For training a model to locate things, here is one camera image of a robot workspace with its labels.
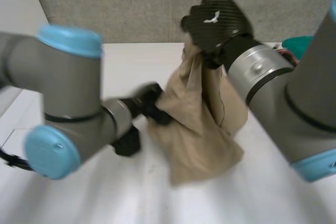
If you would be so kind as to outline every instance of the light blue joint cap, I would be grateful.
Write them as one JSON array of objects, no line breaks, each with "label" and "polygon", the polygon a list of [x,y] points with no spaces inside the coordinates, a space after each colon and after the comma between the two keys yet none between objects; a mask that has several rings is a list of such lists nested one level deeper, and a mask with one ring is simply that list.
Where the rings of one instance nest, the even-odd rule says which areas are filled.
[{"label": "light blue joint cap", "polygon": [[72,141],[62,132],[48,125],[33,129],[25,142],[30,167],[50,179],[61,179],[74,172],[81,163]]},{"label": "light blue joint cap", "polygon": [[76,56],[99,59],[102,55],[101,37],[90,30],[48,24],[40,29],[37,39],[49,47]]},{"label": "light blue joint cap", "polygon": [[331,149],[326,152],[307,157],[290,165],[304,180],[308,182],[316,181],[336,174],[336,149]]},{"label": "light blue joint cap", "polygon": [[330,16],[331,16],[331,19],[336,23],[336,0],[332,0],[331,6],[330,6]]}]

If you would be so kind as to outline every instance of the gloved robot hand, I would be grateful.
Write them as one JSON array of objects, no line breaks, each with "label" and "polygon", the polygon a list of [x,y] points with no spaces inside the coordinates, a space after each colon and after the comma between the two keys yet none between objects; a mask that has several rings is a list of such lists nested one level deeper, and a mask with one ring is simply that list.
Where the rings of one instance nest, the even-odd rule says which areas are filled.
[{"label": "gloved robot hand", "polygon": [[181,26],[201,48],[205,64],[213,69],[224,64],[229,40],[253,37],[250,22],[233,0],[202,0],[182,18]]}]

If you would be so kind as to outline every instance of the white logo on glove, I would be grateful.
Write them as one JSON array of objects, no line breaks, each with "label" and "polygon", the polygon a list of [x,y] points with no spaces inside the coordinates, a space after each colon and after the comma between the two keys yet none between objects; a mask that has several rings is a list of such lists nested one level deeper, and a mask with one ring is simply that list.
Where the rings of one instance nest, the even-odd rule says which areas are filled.
[{"label": "white logo on glove", "polygon": [[205,21],[203,21],[203,23],[216,23],[218,21],[219,18],[219,11],[215,12],[215,17],[212,19],[207,19]]}]

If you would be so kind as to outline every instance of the white tabletop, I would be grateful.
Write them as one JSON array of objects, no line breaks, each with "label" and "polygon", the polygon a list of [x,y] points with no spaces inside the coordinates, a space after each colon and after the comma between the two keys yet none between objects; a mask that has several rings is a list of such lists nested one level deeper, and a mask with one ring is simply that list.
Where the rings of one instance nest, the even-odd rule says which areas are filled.
[{"label": "white tabletop", "polygon": [[[181,62],[183,44],[107,44],[103,97],[140,84],[164,86]],[[0,145],[23,155],[22,141],[41,124],[40,95],[23,91],[0,118]],[[169,163],[135,123],[143,150],[118,157],[106,147],[69,177],[52,181],[0,164],[1,224],[332,224],[336,176],[303,182],[252,114],[236,135],[244,159],[227,174],[171,188]]]}]

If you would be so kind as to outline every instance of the beige cloth bag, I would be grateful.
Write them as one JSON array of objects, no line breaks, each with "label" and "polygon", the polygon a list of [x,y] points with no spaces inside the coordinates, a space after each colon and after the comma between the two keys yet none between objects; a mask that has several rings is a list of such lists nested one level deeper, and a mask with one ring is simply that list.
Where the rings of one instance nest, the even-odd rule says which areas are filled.
[{"label": "beige cloth bag", "polygon": [[202,66],[189,36],[182,64],[171,75],[157,107],[174,120],[149,120],[149,134],[168,151],[173,185],[212,178],[239,162],[243,150],[232,136],[245,124],[247,108],[222,68]]}]

